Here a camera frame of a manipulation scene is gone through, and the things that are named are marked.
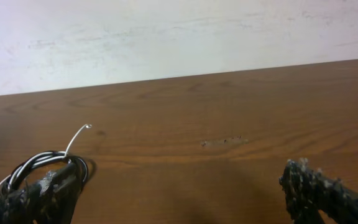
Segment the wood grain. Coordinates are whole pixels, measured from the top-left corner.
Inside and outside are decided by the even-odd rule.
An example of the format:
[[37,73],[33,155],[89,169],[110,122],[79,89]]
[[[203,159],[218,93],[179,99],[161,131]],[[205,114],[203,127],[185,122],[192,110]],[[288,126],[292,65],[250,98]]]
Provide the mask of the wood grain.
[[0,180],[85,123],[73,223],[289,223],[288,158],[358,191],[358,60],[0,96]]

